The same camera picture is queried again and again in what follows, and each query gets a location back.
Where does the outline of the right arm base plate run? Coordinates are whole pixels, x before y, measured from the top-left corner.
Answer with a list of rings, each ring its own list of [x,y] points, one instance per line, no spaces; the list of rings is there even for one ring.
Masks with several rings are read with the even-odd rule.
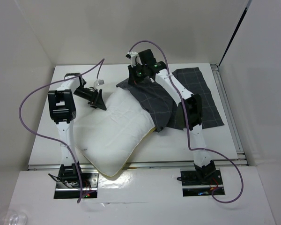
[[[214,195],[225,195],[220,170],[216,170],[205,180],[200,180],[195,171],[181,171],[177,180],[182,184],[183,197],[208,196],[213,191]]]

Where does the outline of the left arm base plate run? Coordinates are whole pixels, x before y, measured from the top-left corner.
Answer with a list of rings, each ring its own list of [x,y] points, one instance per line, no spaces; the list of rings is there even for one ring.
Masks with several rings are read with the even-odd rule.
[[[80,196],[81,186],[79,181],[61,181],[57,176],[51,175],[56,182],[54,199],[76,199]],[[81,174],[82,198],[95,199],[98,191],[98,172],[87,172]]]

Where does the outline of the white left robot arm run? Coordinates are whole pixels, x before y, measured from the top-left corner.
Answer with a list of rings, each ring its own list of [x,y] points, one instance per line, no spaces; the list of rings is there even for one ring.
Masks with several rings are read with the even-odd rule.
[[[74,146],[74,119],[77,111],[74,95],[85,99],[88,104],[97,109],[107,110],[98,86],[104,84],[102,79],[96,79],[94,86],[86,88],[86,81],[80,73],[68,73],[56,90],[48,92],[50,118],[57,126],[59,139],[62,141],[61,163],[57,181],[69,187],[80,187],[83,175]]]

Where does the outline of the dark grey checked pillowcase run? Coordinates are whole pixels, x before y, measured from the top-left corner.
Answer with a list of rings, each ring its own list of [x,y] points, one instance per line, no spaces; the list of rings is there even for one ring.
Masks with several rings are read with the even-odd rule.
[[[224,123],[200,69],[198,67],[181,68],[175,70],[172,74],[189,91],[201,96],[202,128],[223,126]],[[165,127],[181,130],[175,119],[177,105],[159,84],[146,79],[136,85],[130,85],[128,79],[125,79],[118,83],[117,87],[130,91],[141,107],[150,113],[158,132]]]

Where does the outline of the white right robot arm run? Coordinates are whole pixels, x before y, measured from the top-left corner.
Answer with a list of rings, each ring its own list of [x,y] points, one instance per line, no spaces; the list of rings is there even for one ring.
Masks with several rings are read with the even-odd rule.
[[[138,84],[147,77],[152,78],[176,103],[176,121],[187,131],[188,147],[193,153],[195,179],[200,184],[207,183],[216,168],[202,134],[201,96],[186,89],[169,71],[167,62],[156,61],[150,49],[139,53],[129,51],[126,57],[131,61],[128,66],[130,84]]]

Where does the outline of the white pillow yellow edge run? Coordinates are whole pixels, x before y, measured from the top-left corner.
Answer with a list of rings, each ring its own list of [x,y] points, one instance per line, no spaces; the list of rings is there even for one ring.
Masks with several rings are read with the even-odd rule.
[[[113,177],[155,125],[128,90],[117,88],[106,107],[74,123],[74,140],[76,148],[101,174]]]

